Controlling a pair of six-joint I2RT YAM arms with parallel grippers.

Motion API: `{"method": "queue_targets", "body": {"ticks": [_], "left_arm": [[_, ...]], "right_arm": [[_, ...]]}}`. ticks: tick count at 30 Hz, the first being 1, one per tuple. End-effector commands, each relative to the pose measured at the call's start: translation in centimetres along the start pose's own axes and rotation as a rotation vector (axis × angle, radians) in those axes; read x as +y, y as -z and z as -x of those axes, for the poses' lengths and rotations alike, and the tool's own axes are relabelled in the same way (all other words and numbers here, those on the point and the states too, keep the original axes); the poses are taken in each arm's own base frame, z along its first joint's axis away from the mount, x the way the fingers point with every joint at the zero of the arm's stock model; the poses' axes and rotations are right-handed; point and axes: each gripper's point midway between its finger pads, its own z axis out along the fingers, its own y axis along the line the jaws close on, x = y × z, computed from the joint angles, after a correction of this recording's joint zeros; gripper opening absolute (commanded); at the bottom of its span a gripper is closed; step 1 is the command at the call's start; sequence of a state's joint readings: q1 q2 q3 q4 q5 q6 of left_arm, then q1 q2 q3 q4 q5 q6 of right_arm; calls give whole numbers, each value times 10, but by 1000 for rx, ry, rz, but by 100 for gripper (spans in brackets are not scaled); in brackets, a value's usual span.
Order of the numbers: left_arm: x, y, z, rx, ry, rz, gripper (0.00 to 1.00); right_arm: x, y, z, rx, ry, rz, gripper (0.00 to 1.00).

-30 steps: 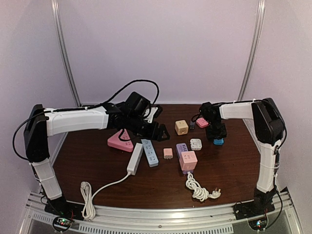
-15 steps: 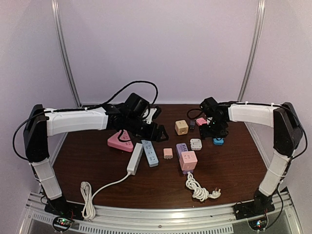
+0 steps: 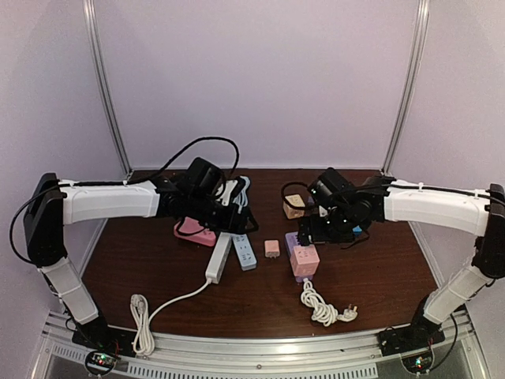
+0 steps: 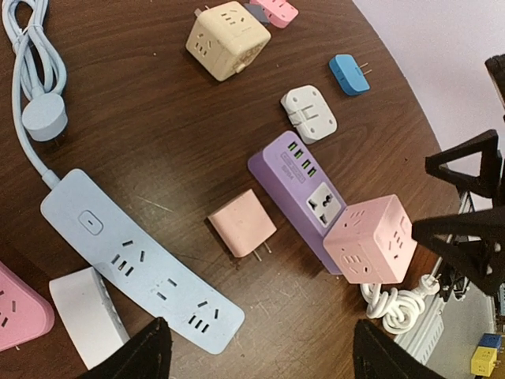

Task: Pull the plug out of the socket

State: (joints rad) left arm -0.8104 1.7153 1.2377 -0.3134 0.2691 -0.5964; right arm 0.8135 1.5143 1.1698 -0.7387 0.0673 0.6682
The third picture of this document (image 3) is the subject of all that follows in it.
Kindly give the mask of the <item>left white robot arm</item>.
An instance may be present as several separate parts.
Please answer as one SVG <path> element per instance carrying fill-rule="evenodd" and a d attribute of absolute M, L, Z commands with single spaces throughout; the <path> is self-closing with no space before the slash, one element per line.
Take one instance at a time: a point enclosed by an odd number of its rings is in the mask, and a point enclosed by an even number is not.
<path fill-rule="evenodd" d="M 84 339 L 97 351 L 105 351 L 114 335 L 97 321 L 99 307 L 68 257 L 64 226 L 123 217 L 173 217 L 194 219 L 212 231 L 236 235 L 257 231 L 249 206 L 234 203 L 234 191 L 218 185 L 222 178 L 220 171 L 186 171 L 138 183 L 90 183 L 46 173 L 32 198 L 17 211 L 23 218 L 28 255 L 24 260 L 44 275 L 75 322 L 85 325 Z"/>

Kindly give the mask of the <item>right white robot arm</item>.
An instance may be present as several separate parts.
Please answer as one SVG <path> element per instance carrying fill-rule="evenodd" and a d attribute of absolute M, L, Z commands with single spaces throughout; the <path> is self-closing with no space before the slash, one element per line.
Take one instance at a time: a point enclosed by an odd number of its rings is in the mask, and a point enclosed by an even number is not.
<path fill-rule="evenodd" d="M 334 186 L 318 180 L 309 193 L 315 207 L 326 213 L 300 219 L 297 238 L 303 246 L 354 244 L 355 228 L 367 231 L 372 223 L 385 221 L 427 223 L 475 236 L 470 262 L 421 301 L 413 325 L 404 334 L 412 348 L 423 347 L 453 311 L 504 277 L 504 190 L 500 185 L 470 191 L 379 176 L 362 186 L 348 182 Z"/>

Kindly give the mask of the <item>light pink usb charger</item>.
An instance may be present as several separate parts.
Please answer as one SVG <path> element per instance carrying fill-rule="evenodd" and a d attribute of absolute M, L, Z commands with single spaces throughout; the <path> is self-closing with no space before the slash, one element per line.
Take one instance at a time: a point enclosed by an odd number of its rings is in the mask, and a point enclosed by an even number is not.
<path fill-rule="evenodd" d="M 264 241 L 264 256 L 266 258 L 277 258 L 280 256 L 280 247 L 278 240 L 274 239 Z"/>

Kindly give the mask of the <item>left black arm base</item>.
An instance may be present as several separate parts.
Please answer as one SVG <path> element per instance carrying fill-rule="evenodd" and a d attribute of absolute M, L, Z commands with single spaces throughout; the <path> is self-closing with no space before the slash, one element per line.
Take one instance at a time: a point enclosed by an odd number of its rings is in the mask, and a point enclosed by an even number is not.
<path fill-rule="evenodd" d="M 137 354 L 133 350 L 133 339 L 135 332 L 109 326 L 103 315 L 96 319 L 81 324 L 73 320 L 75 331 L 72 342 L 81 346 L 93 348 L 98 351 L 105 351 L 114 355 L 135 357 Z"/>

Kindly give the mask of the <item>light blue power strip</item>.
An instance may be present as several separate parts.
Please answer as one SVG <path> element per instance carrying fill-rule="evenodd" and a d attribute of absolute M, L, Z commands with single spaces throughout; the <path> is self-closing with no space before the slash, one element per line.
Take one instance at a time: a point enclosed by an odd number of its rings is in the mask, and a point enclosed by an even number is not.
<path fill-rule="evenodd" d="M 257 267 L 256 255 L 247 235 L 232 235 L 232 242 L 241 270 L 246 272 Z"/>

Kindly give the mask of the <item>white power strip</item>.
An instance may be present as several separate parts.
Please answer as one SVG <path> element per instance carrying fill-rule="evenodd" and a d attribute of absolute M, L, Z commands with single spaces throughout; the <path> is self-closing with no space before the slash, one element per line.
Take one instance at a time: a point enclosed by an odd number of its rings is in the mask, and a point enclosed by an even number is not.
<path fill-rule="evenodd" d="M 205 271 L 207 281 L 218 284 L 229 256 L 232 244 L 232 235 L 230 233 L 221 233 L 216 241 L 212 251 L 211 258 Z"/>

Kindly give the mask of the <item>light pink cube adapter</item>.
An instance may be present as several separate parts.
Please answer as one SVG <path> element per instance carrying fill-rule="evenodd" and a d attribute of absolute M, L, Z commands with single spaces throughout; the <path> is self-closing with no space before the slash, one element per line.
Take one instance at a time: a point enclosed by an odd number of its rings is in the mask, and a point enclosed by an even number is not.
<path fill-rule="evenodd" d="M 313 276 L 320 264 L 320 258 L 314 245 L 295 246 L 290 255 L 290 265 L 295 277 Z"/>

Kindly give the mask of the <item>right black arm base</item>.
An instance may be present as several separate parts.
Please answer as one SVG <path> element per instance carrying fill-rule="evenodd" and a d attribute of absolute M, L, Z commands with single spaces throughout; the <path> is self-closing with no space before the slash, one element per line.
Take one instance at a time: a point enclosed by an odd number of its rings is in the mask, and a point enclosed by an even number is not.
<path fill-rule="evenodd" d="M 382 356 L 402 354 L 442 343 L 445 335 L 440 324 L 434 324 L 423 316 L 415 316 L 407 326 L 389 327 L 378 333 Z"/>

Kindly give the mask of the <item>beige cube socket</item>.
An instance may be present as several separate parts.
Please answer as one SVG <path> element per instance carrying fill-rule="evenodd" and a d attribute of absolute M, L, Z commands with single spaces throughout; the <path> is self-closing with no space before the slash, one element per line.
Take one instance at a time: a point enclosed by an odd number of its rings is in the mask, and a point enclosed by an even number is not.
<path fill-rule="evenodd" d="M 298 219 L 305 215 L 305 202 L 300 194 L 286 196 L 282 208 L 288 220 Z"/>

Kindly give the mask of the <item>blue cube adapter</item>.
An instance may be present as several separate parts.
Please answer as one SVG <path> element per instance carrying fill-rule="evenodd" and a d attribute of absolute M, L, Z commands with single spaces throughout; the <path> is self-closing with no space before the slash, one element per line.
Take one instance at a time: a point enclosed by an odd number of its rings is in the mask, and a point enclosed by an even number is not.
<path fill-rule="evenodd" d="M 356 226 L 353 228 L 353 236 L 354 237 L 361 237 L 362 234 L 363 234 L 363 230 L 359 226 Z"/>

